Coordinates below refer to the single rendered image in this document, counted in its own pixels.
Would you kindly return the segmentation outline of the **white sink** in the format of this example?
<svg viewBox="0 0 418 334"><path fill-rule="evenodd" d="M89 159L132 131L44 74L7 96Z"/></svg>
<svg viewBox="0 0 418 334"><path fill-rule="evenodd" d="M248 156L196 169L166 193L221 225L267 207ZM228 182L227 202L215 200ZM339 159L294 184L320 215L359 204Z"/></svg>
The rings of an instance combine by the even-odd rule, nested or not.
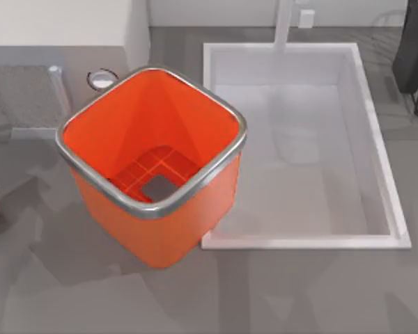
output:
<svg viewBox="0 0 418 334"><path fill-rule="evenodd" d="M234 205L202 248L411 248L355 43L206 43L203 84L248 130Z"/></svg>

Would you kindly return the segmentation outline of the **orange bin with metal rim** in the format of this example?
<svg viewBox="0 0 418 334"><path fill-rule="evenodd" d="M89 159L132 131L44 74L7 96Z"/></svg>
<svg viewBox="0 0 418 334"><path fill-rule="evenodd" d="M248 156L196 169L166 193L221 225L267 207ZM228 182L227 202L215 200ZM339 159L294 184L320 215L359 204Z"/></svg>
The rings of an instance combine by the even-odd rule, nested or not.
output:
<svg viewBox="0 0 418 334"><path fill-rule="evenodd" d="M129 73L58 128L90 215L152 268L182 259L232 208L245 117L164 66Z"/></svg>

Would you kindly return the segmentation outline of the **tall white tap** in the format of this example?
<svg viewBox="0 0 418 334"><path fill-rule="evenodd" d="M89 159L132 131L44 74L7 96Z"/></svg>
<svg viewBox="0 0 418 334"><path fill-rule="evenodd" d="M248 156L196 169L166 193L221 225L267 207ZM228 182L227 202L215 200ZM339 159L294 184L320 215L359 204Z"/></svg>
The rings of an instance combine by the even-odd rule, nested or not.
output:
<svg viewBox="0 0 418 334"><path fill-rule="evenodd" d="M288 39L288 32L291 26L294 0L278 0L277 20L274 31L274 49L283 51Z"/></svg>

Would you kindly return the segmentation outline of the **grey dish rack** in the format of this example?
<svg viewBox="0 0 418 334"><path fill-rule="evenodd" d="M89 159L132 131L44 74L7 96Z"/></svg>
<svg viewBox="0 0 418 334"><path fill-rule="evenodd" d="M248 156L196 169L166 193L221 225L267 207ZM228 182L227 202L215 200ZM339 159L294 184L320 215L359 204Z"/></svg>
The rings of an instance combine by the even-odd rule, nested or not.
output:
<svg viewBox="0 0 418 334"><path fill-rule="evenodd" d="M70 111L61 67L0 65L0 144L52 140Z"/></svg>

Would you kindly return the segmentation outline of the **white wall socket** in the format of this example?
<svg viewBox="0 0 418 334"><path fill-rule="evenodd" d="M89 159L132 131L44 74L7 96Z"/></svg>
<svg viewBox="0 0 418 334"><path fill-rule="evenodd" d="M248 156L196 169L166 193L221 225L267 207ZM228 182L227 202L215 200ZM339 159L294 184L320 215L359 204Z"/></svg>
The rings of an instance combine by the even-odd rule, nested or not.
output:
<svg viewBox="0 0 418 334"><path fill-rule="evenodd" d="M314 27L315 21L315 10L312 9L302 9L300 11L298 28L299 29L311 29Z"/></svg>

